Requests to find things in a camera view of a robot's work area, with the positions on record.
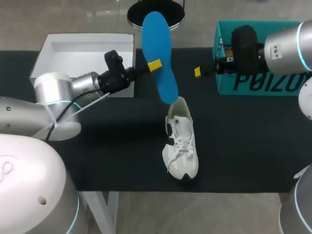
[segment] blue insole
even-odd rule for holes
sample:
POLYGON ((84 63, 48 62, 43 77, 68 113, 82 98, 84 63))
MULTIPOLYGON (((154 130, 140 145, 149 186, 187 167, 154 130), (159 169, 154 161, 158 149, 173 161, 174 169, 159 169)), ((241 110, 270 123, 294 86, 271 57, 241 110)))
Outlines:
POLYGON ((142 50, 147 62, 159 59, 162 67, 153 71, 160 99, 171 104, 178 98, 178 88, 171 69, 171 35, 167 21, 159 12, 149 13, 142 26, 142 50))

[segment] white shoe box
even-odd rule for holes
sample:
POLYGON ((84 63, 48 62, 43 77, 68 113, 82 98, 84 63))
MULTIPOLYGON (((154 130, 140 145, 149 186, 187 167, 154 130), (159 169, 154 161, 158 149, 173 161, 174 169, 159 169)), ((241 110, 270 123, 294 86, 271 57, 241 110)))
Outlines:
MULTIPOLYGON (((64 33, 49 34, 30 75, 32 84, 48 72, 63 72, 76 78, 89 72, 107 71, 104 54, 116 50, 123 58, 125 69, 135 65, 134 35, 121 33, 64 33)), ((133 97, 130 87, 110 97, 133 97)))

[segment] shoelace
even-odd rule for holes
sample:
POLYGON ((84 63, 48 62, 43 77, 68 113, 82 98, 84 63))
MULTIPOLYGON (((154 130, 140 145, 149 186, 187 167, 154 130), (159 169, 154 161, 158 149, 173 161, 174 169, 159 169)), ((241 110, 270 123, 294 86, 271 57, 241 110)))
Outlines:
POLYGON ((170 159, 168 163, 167 172, 169 172, 169 167, 171 163, 174 162, 181 155, 180 151, 187 151, 186 157, 191 157, 194 153, 193 146, 192 146, 192 142, 193 142, 192 134, 186 137, 183 137, 183 136, 176 137, 175 134, 172 133, 171 138, 174 139, 175 145, 177 146, 177 148, 176 148, 176 152, 174 153, 174 155, 172 156, 172 158, 170 159))

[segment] white sneaker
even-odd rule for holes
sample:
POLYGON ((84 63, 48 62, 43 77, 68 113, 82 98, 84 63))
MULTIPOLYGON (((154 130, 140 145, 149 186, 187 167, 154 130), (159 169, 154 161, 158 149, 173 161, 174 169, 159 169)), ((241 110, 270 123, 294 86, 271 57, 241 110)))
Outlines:
POLYGON ((168 142, 162 157, 168 172, 183 180, 193 179, 198 171, 193 120, 184 98, 170 105, 166 117, 168 142))

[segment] gray floor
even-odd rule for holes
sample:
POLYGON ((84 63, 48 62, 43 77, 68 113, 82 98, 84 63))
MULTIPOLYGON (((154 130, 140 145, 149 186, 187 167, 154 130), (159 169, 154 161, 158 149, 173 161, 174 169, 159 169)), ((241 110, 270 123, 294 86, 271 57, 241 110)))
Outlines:
MULTIPOLYGON (((135 33, 140 47, 140 32, 126 19, 135 2, 0 0, 0 50, 39 50, 48 33, 64 32, 135 33)), ((186 0, 173 46, 211 46, 217 20, 308 20, 311 9, 311 0, 186 0)), ((117 234, 276 234, 279 207, 278 194, 125 192, 117 234)), ((90 233, 98 233, 94 222, 90 233)))

